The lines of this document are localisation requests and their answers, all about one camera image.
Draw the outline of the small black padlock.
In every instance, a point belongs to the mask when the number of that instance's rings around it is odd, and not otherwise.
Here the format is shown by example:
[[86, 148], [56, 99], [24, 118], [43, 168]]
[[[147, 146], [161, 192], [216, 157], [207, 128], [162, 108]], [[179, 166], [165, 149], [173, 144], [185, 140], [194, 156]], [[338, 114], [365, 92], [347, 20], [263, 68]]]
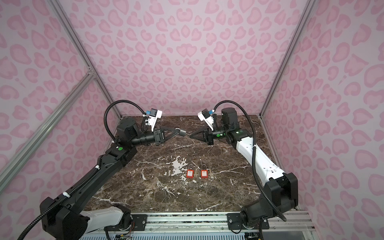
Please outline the small black padlock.
[[178, 135], [181, 137], [185, 137], [187, 135], [185, 130], [178, 129]]

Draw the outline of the red padlock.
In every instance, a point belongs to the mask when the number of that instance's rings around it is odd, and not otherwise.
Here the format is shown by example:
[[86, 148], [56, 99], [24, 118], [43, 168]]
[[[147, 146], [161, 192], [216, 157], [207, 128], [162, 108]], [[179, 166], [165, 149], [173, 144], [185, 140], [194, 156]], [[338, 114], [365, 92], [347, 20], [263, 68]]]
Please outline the red padlock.
[[202, 179], [207, 179], [209, 177], [209, 171], [206, 166], [206, 164], [202, 164], [201, 166], [201, 178]]
[[189, 166], [187, 168], [186, 178], [187, 179], [193, 179], [194, 175], [195, 175], [194, 165], [193, 164], [189, 164]]

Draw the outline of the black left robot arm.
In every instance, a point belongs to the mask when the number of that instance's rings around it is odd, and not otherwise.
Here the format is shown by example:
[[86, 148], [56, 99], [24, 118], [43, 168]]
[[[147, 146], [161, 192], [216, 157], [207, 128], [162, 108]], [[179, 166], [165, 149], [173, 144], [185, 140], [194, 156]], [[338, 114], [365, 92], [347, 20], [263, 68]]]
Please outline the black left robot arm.
[[132, 227], [131, 211], [121, 204], [95, 212], [84, 208], [95, 193], [136, 155], [139, 145], [161, 145], [174, 136], [186, 135], [184, 130], [161, 127], [141, 132], [136, 120], [123, 119], [117, 126], [117, 138], [98, 157], [96, 166], [55, 199], [46, 198], [40, 204], [43, 230], [57, 240], [79, 240], [98, 229], [126, 230]]

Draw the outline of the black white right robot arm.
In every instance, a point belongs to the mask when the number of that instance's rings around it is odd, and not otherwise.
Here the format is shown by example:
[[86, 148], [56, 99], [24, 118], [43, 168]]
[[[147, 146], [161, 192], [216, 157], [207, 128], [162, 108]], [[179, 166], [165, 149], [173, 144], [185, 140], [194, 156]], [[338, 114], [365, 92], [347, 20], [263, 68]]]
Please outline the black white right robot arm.
[[200, 121], [207, 125], [193, 132], [190, 137], [213, 145], [215, 140], [226, 139], [251, 165], [260, 196], [242, 207], [236, 217], [228, 220], [230, 230], [266, 229], [267, 220], [278, 217], [287, 219], [284, 213], [299, 204], [298, 179], [293, 173], [287, 174], [278, 167], [256, 144], [253, 133], [242, 129], [234, 108], [222, 110], [222, 124], [218, 126], [215, 111], [204, 109], [198, 113]]

